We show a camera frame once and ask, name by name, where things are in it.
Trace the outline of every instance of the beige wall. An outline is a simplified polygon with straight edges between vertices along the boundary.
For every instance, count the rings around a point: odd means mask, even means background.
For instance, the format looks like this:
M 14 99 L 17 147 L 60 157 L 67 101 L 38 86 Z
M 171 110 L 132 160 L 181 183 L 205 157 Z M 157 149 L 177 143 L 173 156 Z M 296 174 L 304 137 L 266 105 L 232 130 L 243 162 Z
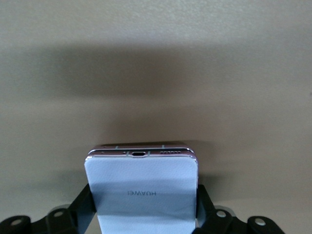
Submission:
M 96 143 L 185 140 L 215 204 L 310 233 L 311 11 L 296 0 L 0 2 L 0 220 L 70 203 Z

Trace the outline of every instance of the white smartphone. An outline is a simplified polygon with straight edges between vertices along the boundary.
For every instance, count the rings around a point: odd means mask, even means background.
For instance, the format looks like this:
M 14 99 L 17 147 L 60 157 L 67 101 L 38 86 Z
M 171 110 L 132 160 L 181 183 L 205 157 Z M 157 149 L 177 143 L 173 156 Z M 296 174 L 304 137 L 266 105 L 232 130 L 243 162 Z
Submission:
M 191 234 L 198 163 L 185 145 L 97 146 L 85 170 L 104 234 Z

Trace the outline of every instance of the phone back cover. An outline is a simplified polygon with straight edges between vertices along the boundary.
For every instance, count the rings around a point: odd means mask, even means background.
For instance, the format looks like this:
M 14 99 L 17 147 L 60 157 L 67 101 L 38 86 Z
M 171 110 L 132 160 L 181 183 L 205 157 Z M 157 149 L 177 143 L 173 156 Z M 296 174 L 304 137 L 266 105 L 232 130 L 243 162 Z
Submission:
M 189 156 L 92 157 L 85 169 L 104 234 L 191 234 L 197 161 Z

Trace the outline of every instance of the black clamp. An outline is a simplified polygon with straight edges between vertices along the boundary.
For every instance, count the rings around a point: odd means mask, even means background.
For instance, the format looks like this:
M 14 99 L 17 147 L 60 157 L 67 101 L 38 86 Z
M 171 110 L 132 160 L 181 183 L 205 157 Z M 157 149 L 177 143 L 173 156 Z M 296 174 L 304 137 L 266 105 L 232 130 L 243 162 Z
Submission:
M 28 216 L 13 216 L 0 223 L 0 234 L 84 234 L 96 209 L 87 184 L 68 208 L 50 212 L 31 223 Z M 192 234 L 285 234 L 277 224 L 263 216 L 247 223 L 224 209 L 216 209 L 203 185 L 197 190 L 197 221 Z

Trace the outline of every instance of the gray surface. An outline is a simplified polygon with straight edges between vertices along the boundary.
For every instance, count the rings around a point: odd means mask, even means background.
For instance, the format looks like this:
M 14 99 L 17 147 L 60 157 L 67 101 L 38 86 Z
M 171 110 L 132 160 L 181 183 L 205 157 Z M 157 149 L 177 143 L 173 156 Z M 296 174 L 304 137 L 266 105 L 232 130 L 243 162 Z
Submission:
M 97 143 L 187 140 L 216 204 L 310 233 L 311 11 L 296 0 L 2 1 L 0 220 L 71 202 Z

